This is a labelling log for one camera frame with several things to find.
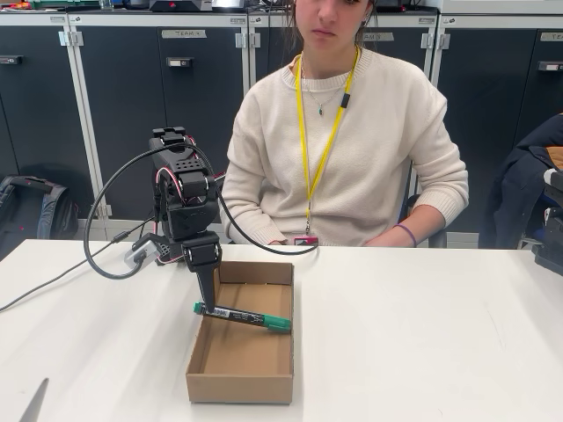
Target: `knit sweater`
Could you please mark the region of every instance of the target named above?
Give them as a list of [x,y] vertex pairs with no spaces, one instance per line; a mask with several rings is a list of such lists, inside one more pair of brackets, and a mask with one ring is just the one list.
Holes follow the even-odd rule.
[[[302,85],[311,181],[347,76]],[[243,100],[230,140],[223,197],[241,229],[261,244],[291,243],[305,232],[295,85],[290,65],[257,82]],[[322,116],[314,98],[328,101]],[[350,100],[312,198],[311,234],[320,244],[364,245],[396,224],[411,161],[422,187],[415,206],[436,208],[446,224],[459,215],[468,203],[467,171],[443,125],[445,113],[446,99],[417,67],[361,51]],[[224,211],[221,218],[229,238],[247,243]]]

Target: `drawer handle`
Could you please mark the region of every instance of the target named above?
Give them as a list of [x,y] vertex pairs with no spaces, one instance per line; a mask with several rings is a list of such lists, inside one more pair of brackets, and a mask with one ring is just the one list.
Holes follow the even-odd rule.
[[169,68],[191,68],[193,57],[167,57],[166,64]]
[[21,64],[23,55],[0,55],[0,64]]
[[563,62],[539,62],[537,70],[540,72],[563,72]]

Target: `purple wristband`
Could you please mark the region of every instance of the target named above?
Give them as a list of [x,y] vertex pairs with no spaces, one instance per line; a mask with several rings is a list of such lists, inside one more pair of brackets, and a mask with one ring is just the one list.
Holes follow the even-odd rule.
[[403,224],[399,223],[399,224],[395,224],[393,227],[400,227],[401,229],[406,231],[408,233],[408,236],[410,236],[411,239],[413,240],[413,248],[416,248],[416,237],[414,237],[413,232],[407,226],[404,226]]

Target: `label on cabinet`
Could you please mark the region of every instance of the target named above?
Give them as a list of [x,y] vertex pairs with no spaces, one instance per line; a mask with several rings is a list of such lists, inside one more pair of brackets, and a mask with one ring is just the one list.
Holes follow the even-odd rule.
[[393,33],[365,33],[363,40],[366,42],[375,41],[394,41]]
[[246,18],[231,18],[231,25],[246,25]]
[[266,20],[261,16],[251,16],[250,23],[255,25],[264,25]]
[[436,18],[419,18],[419,25],[433,25],[436,23]]
[[541,41],[563,41],[563,33],[542,33]]
[[442,25],[453,26],[456,24],[456,19],[451,16],[444,16],[442,19]]
[[52,24],[64,24],[67,21],[64,16],[51,16],[49,20]]
[[163,29],[162,38],[207,38],[205,29]]

